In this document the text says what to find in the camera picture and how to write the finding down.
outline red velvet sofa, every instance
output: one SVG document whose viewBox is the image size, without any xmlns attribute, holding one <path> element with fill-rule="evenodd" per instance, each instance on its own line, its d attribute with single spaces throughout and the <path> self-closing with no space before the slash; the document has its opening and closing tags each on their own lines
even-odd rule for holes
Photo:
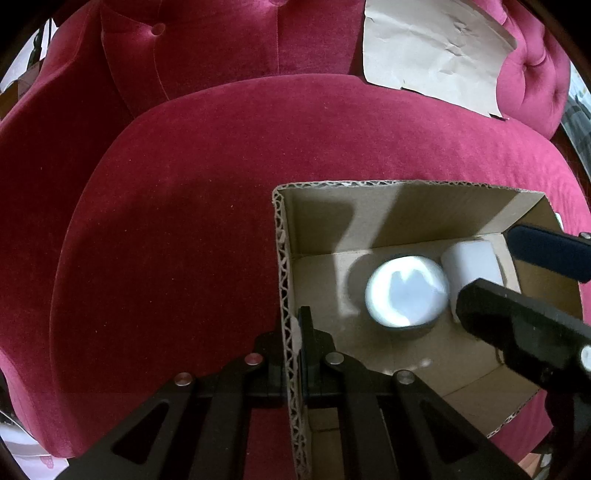
<svg viewBox="0 0 591 480">
<path fill-rule="evenodd" d="M 503 184 L 591 231 L 547 140 L 568 58 L 516 0 L 478 3 L 519 41 L 505 122 L 358 78 L 361 0 L 93 0 L 61 25 L 0 123 L 0 368 L 47 450 L 83 453 L 166 379 L 274 327 L 278 184 Z M 549 429 L 539 394 L 493 441 L 518 460 Z M 255 412 L 247 476 L 291 474 L 287 431 Z"/>
</svg>

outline cardboard flap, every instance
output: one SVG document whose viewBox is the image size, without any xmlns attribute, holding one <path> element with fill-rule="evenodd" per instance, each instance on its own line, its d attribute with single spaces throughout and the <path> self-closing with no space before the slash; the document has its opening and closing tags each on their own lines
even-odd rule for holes
<svg viewBox="0 0 591 480">
<path fill-rule="evenodd" d="M 496 236 L 501 241 L 495 241 L 495 246 L 502 248 L 502 235 Z M 491 345 L 466 333 L 453 321 L 449 309 L 433 330 L 409 338 L 374 322 L 365 306 L 365 286 L 385 261 L 407 252 L 437 261 L 455 242 L 423 242 L 295 260 L 295 307 L 310 306 L 314 327 L 330 333 L 337 350 L 360 360 L 366 368 L 388 375 L 411 369 L 440 395 L 456 391 L 499 366 Z M 514 285 L 510 257 L 504 272 Z"/>
<path fill-rule="evenodd" d="M 530 223 L 556 232 L 561 231 L 546 197 L 516 223 Z M 579 284 L 575 280 L 521 260 L 515 260 L 514 263 L 523 295 L 545 301 L 575 318 L 583 319 Z"/>
<path fill-rule="evenodd" d="M 540 192 L 427 181 L 280 193 L 289 212 L 293 258 L 499 233 L 543 197 Z"/>
<path fill-rule="evenodd" d="M 444 399 L 482 433 L 491 434 L 512 420 L 537 390 L 536 385 L 502 365 Z"/>
</svg>

